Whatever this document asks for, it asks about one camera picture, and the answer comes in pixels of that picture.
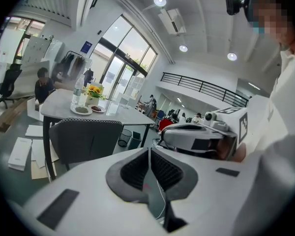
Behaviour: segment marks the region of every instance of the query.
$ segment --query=trash can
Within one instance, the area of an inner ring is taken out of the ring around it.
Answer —
[[[140,142],[142,141],[141,134],[138,132],[132,131],[131,142],[129,144],[128,149],[135,149],[139,146]]]
[[[119,136],[118,145],[121,147],[127,147],[130,138],[131,138],[131,131],[128,129],[124,129]]]

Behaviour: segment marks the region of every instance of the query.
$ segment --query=flower pot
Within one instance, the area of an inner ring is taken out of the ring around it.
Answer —
[[[89,105],[98,105],[98,102],[99,102],[99,98],[94,98],[88,95],[85,103]]]

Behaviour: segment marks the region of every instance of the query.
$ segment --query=ceiling air conditioning unit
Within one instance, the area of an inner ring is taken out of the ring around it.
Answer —
[[[158,16],[169,34],[177,35],[180,33],[186,33],[182,16],[178,9],[161,9],[161,13],[158,14]]]

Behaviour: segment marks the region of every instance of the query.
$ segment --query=table leg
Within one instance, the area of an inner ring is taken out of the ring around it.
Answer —
[[[146,139],[147,139],[147,136],[148,136],[148,130],[149,130],[149,124],[146,127],[146,130],[144,132],[144,136],[143,136],[143,139],[142,139],[142,142],[141,142],[141,147],[142,148],[144,147],[144,143],[146,142]]]
[[[49,117],[44,116],[43,120],[43,141],[44,141],[44,151],[47,168],[50,174],[51,180],[55,180],[55,172],[53,168],[53,163],[51,162],[51,154],[50,154],[50,143],[49,143],[49,128],[50,128],[51,119]]]

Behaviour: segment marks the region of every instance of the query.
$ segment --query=plate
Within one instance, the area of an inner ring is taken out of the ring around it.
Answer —
[[[92,109],[92,111],[97,112],[97,113],[104,113],[106,111],[106,109],[104,109],[104,108],[102,108],[101,106],[98,106],[98,105],[89,105],[88,107],[91,108],[91,109],[92,109],[92,107],[98,107],[98,108],[100,108],[102,110],[102,111],[96,111],[96,110]]]
[[[78,107],[81,107],[81,108],[86,108],[88,110],[87,113],[79,113],[77,112],[75,109],[78,108]],[[70,110],[78,115],[82,115],[82,116],[88,116],[92,113],[92,109],[89,108],[89,107],[86,107],[86,106],[83,106],[83,105],[75,105],[75,106],[71,106],[70,107]]]

